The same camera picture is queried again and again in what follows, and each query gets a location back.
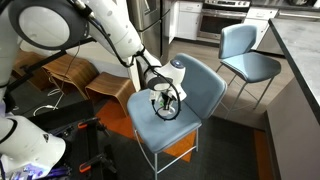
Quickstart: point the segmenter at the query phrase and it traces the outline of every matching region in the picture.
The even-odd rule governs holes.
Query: chair backrest
[[[209,118],[227,90],[226,82],[210,67],[199,60],[186,55],[177,54],[186,67],[181,84],[187,94],[184,102],[201,118]]]
[[[256,42],[257,27],[249,24],[235,24],[221,31],[219,58],[247,53]]]

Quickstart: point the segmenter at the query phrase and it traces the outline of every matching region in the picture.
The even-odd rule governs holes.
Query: oven
[[[250,1],[205,0],[202,7],[198,38],[220,42],[224,27],[244,21],[250,7]]]

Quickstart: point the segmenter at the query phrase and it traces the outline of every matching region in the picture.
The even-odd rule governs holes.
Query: electrical cable
[[[48,93],[48,95],[47,95],[47,96],[51,96],[51,95],[53,95],[53,94],[58,93],[58,91],[61,92],[62,94],[60,95],[60,97],[59,97],[58,101],[56,102],[56,104],[55,104],[54,106],[52,106],[52,105],[46,105],[46,106],[41,106],[41,107],[37,108],[37,109],[33,112],[33,116],[36,116],[37,111],[39,111],[40,109],[43,109],[43,108],[52,108],[52,110],[58,109],[58,105],[59,105],[59,103],[60,103],[60,101],[61,101],[61,99],[62,99],[62,97],[63,97],[63,95],[64,95],[63,92],[62,92],[62,90],[63,90],[63,87],[64,87],[65,80],[67,79],[67,74],[68,74],[68,72],[69,72],[69,70],[70,70],[70,67],[71,67],[74,59],[77,57],[79,51],[80,51],[80,41],[79,41],[79,45],[78,45],[77,52],[76,52],[76,54],[73,56],[73,58],[71,59],[69,65],[68,65],[68,67],[67,67],[67,70],[66,70],[66,72],[65,72],[65,74],[64,74],[64,76],[63,76],[63,79],[62,79],[60,88],[59,88],[59,89],[54,89],[54,90],[50,91],[50,92]]]
[[[94,18],[94,17],[92,17],[92,16],[90,17],[90,13],[92,12],[92,10],[90,9],[90,7],[88,7],[88,6],[86,5],[86,8],[85,8],[85,9],[79,9],[79,8],[77,8],[77,6],[75,5],[75,2],[74,2],[73,0],[67,0],[67,1],[68,1],[73,7],[75,7],[75,9],[80,13],[81,16],[83,16],[84,18],[86,18],[86,19],[89,21],[89,23],[91,23],[91,24],[104,36],[104,38],[108,41],[110,47],[112,48],[114,54],[116,55],[118,61],[119,61],[124,67],[126,67],[126,68],[131,67],[131,66],[133,65],[134,58],[131,59],[131,62],[130,62],[129,65],[128,65],[125,61],[122,60],[122,58],[121,58],[120,55],[118,54],[117,49],[114,47],[114,44],[113,44],[112,40],[111,40],[110,37],[109,37],[110,34],[107,34],[107,32],[105,31],[103,25],[102,25],[96,18]],[[149,63],[149,61],[143,56],[143,52],[142,52],[141,54],[139,54],[139,56],[141,56],[141,57],[144,59],[144,61],[148,64],[148,69],[147,69],[147,70],[151,70],[151,71],[153,72],[153,74],[155,74],[155,75],[163,78],[163,79],[170,85],[169,88],[172,87],[172,88],[174,89],[176,95],[177,95],[178,111],[177,111],[176,115],[173,116],[172,118],[165,118],[165,117],[161,116],[161,115],[158,113],[158,111],[155,110],[155,108],[154,108],[154,106],[153,106],[153,108],[154,108],[157,116],[159,116],[159,117],[160,117],[161,119],[163,119],[163,120],[173,120],[173,119],[175,119],[175,118],[179,115],[179,113],[180,113],[180,111],[181,111],[181,102],[180,102],[180,96],[179,96],[178,90],[176,89],[176,87],[175,87],[167,78],[165,78],[162,74],[160,74],[160,73],[158,73],[157,71],[154,70],[155,67],[151,66],[151,64]]]
[[[88,18],[88,21],[95,27],[98,29],[98,31],[104,36],[104,38],[108,41],[110,47],[112,48],[114,54],[116,55],[118,61],[126,68],[129,68],[133,65],[133,60],[131,60],[130,64],[128,65],[125,61],[123,61],[117,51],[117,49],[114,47],[114,44],[112,42],[112,40],[110,39],[110,35],[106,33],[106,31],[104,30],[103,26],[101,25],[101,23],[97,20],[97,19],[90,19]]]
[[[0,15],[12,0],[0,0]]]
[[[164,79],[164,80],[170,85],[170,87],[173,88],[173,90],[175,91],[175,93],[176,93],[176,95],[177,95],[178,111],[177,111],[177,113],[176,113],[173,117],[171,117],[171,118],[165,118],[165,117],[161,116],[161,115],[158,113],[159,109],[156,110],[155,107],[154,107],[154,100],[152,101],[153,110],[155,111],[155,113],[156,113],[156,115],[157,115],[158,117],[160,117],[161,119],[163,119],[163,120],[165,120],[165,121],[170,121],[170,120],[176,119],[176,117],[178,117],[178,115],[180,114],[180,111],[181,111],[181,100],[180,100],[180,95],[179,95],[179,92],[178,92],[177,88],[176,88],[176,87],[172,84],[172,82],[170,82],[166,77],[164,77],[162,74],[160,74],[160,73],[158,73],[156,70],[154,70],[154,67],[151,66],[151,64],[148,62],[148,60],[147,60],[144,56],[141,56],[141,57],[142,57],[142,59],[148,64],[148,66],[151,67],[150,70],[152,71],[152,73],[154,73],[155,75],[160,76],[162,79]]]

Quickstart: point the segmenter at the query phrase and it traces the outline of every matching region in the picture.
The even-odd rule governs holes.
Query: kitchen island
[[[295,78],[267,106],[275,179],[319,179],[319,22],[270,19]]]

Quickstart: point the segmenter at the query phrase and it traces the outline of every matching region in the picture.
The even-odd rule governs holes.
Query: wooden chair
[[[97,102],[104,95],[115,97],[126,116],[128,115],[127,102],[131,94],[136,92],[131,79],[123,78],[102,72],[86,86],[88,97]]]
[[[84,99],[89,99],[85,87],[99,74],[88,60],[68,54],[44,65],[43,69],[64,94],[76,88]]]
[[[23,50],[19,50],[16,61],[13,66],[12,76],[15,78],[20,78],[25,75],[23,67],[28,67],[33,64],[38,63],[39,61],[45,59],[45,57],[40,56],[34,52],[26,52]],[[33,72],[33,77],[28,80],[28,82],[33,85],[39,91],[43,91],[47,88],[53,86],[53,84],[49,81],[46,73],[43,72],[42,69],[35,70]]]

